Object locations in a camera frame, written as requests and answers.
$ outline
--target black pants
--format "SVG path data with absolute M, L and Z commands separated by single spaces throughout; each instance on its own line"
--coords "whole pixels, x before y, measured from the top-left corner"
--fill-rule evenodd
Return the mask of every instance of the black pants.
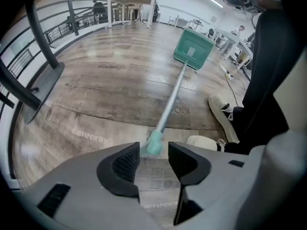
M 253 147 L 267 144 L 272 137 L 288 130 L 273 93 L 290 73 L 303 47 L 282 11 L 266 11 L 259 17 L 244 108 L 234 108 L 233 127 L 240 143 L 230 143 L 225 151 L 249 154 Z

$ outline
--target wooden table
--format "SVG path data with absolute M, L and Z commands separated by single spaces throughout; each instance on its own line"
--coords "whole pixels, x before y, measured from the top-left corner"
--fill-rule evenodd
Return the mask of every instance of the wooden table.
M 148 4 L 150 5 L 149 8 L 149 15 L 148 15 L 148 21 L 147 21 L 147 28 L 149 28 L 152 25 L 153 22 L 153 14 L 154 14 L 154 7 L 155 7 L 155 0 L 107 0 L 107 14 L 108 14 L 108 27 L 112 27 L 112 10 L 111 10 L 111 4 L 112 2 L 119 3 L 122 5 L 122 23 L 124 23 L 124 13 L 125 13 L 125 4 Z

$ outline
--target cable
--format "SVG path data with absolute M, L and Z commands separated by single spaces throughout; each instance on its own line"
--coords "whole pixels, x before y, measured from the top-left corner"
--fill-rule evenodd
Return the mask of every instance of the cable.
M 242 84 L 243 84 L 244 90 L 247 90 L 247 89 L 245 88 L 244 82 L 243 82 L 240 78 L 236 78 L 235 76 L 234 76 L 234 78 L 240 80 L 240 81 L 242 82 Z
M 253 26 L 254 29 L 256 29 L 256 26 L 255 26 L 255 24 L 254 24 L 254 17 L 255 17 L 255 15 L 259 15 L 259 14 L 260 14 L 260 13 L 254 13 L 254 14 L 252 14 L 251 17 L 250 17 L 251 24 L 252 24 L 252 26 Z
M 232 94 L 234 95 L 235 100 L 236 100 L 236 95 L 235 95 L 235 92 L 234 92 L 234 90 L 232 89 L 232 87 L 231 87 L 231 86 L 230 86 L 230 84 L 229 84 L 228 78 L 226 77 L 226 73 L 225 73 L 225 78 L 226 78 L 226 81 L 227 81 L 227 83 L 228 83 L 229 87 L 231 88 Z

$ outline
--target power strip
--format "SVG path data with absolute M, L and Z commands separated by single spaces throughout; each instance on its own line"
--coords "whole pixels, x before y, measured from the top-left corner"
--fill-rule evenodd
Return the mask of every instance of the power strip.
M 234 76 L 231 75 L 230 72 L 227 71 L 227 70 L 225 69 L 225 67 L 223 67 L 223 66 L 220 65 L 220 68 L 221 68 L 221 70 L 223 71 L 223 73 L 225 74 L 225 76 L 226 76 L 229 80 L 234 79 Z

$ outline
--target white desk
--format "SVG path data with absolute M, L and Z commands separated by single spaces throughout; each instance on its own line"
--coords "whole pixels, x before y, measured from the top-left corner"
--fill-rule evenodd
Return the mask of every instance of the white desk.
M 175 27 L 177 27 L 178 22 L 179 22 L 179 23 L 181 23 L 181 22 L 182 22 L 183 24 L 185 24 L 185 26 L 183 27 L 183 28 L 185 28 L 185 27 L 187 27 L 187 23 L 188 23 L 189 21 L 187 21 L 187 20 L 185 20 L 185 19 L 182 19 L 182 18 L 177 17 L 177 18 L 176 18 L 176 22 L 175 22 Z
M 239 38 L 238 36 L 223 31 L 221 29 L 215 29 L 214 30 L 214 34 L 212 37 L 212 40 L 215 42 L 216 39 L 219 37 L 219 34 L 222 34 L 224 37 L 226 37 L 227 43 L 224 47 L 224 49 L 222 50 L 222 54 L 225 52 L 225 50 L 228 48 L 228 46 L 231 44 L 232 47 L 229 50 L 229 52 L 227 53 L 227 55 L 225 56 L 225 59 L 227 59 L 236 49 L 236 47 L 238 47 L 239 49 L 241 49 L 244 53 L 246 53 L 247 55 L 249 55 L 249 57 L 246 57 L 238 66 L 237 68 L 240 69 L 249 59 L 253 59 L 253 52 L 251 52 L 251 50 L 249 49 L 249 47 L 244 43 L 244 41 Z
M 112 11 L 111 11 L 111 4 L 119 3 L 122 5 L 122 23 L 124 23 L 124 14 L 125 14 L 125 4 L 149 4 L 149 15 L 148 15 L 148 21 L 147 21 L 147 28 L 149 28 L 152 25 L 153 22 L 153 14 L 154 14 L 154 7 L 155 7 L 155 0 L 107 0 L 107 19 L 108 19 L 108 27 L 112 27 Z
M 193 23 L 192 26 L 191 26 L 191 28 L 192 28 L 194 31 L 196 31 L 196 29 L 197 29 L 197 27 L 198 27 L 199 25 L 201 26 L 201 28 L 203 27 L 203 24 L 202 24 L 202 23 L 199 23 L 199 22 L 197 22 L 197 21 L 190 21 L 189 24 L 187 25 L 187 27 L 190 26 L 190 23 Z

